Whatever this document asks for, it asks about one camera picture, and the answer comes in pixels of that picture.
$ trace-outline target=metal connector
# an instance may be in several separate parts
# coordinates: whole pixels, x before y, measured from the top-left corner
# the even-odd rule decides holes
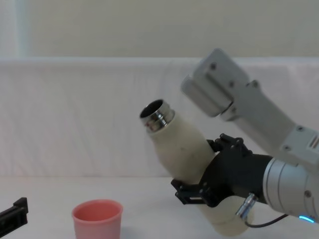
[[[239,216],[243,221],[246,221],[250,210],[253,208],[257,200],[258,198],[255,194],[249,193],[249,196],[245,199],[243,205],[240,206],[236,212],[236,215]]]

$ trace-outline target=blue light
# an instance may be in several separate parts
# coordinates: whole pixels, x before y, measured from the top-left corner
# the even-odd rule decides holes
[[[312,219],[310,219],[310,218],[307,218],[307,217],[305,217],[305,216],[299,216],[299,218],[302,219],[302,220],[305,220],[305,221],[307,221],[307,222],[314,223],[314,220],[312,220]]]

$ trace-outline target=cup rim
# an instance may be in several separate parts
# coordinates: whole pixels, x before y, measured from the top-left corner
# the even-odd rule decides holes
[[[86,206],[89,206],[89,205],[92,205],[92,204],[95,204],[95,203],[111,203],[113,205],[115,205],[116,207],[118,207],[120,209],[119,213],[117,213],[116,215],[110,217],[110,218],[107,218],[107,219],[104,219],[104,220],[98,220],[98,221],[86,221],[86,220],[81,220],[79,218],[77,218],[74,214],[86,207]],[[121,217],[122,215],[122,212],[123,212],[123,206],[122,204],[120,204],[119,202],[117,201],[114,201],[114,200],[111,200],[111,199],[96,199],[96,200],[90,200],[90,201],[87,201],[87,202],[84,202],[84,203],[81,203],[79,204],[78,206],[76,206],[73,210],[72,210],[72,218],[74,221],[78,222],[78,223],[82,223],[82,224],[99,224],[99,223],[108,223],[108,222],[111,222],[111,221],[114,221],[116,220],[117,218]]]

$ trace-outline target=screw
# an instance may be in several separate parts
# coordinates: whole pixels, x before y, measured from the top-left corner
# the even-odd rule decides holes
[[[302,127],[302,126],[298,126],[297,127],[297,131],[299,131],[299,132],[302,132],[302,131],[304,131],[305,129],[304,129],[304,127]]]
[[[311,197],[311,192],[310,192],[309,190],[306,190],[306,191],[305,191],[305,196],[306,196],[307,198],[310,198],[310,197]]]
[[[285,150],[285,151],[290,151],[291,148],[290,148],[288,145],[286,145],[286,146],[284,146],[284,150]]]
[[[216,70],[216,66],[217,66],[216,62],[213,62],[210,64],[210,69],[214,71]]]
[[[258,82],[257,82],[256,80],[254,80],[252,83],[253,83],[253,87],[254,87],[254,88],[257,88],[257,87],[258,87]]]

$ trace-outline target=thermos bottle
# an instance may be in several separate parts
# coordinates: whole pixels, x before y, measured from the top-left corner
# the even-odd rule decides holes
[[[163,100],[156,100],[146,106],[140,119],[154,144],[159,161],[170,175],[187,184],[198,183],[215,156],[199,130],[184,121]],[[243,198],[232,196],[215,208],[197,206],[219,234],[236,236],[247,229],[235,215],[243,202]],[[247,221],[251,223],[252,219],[253,211]]]

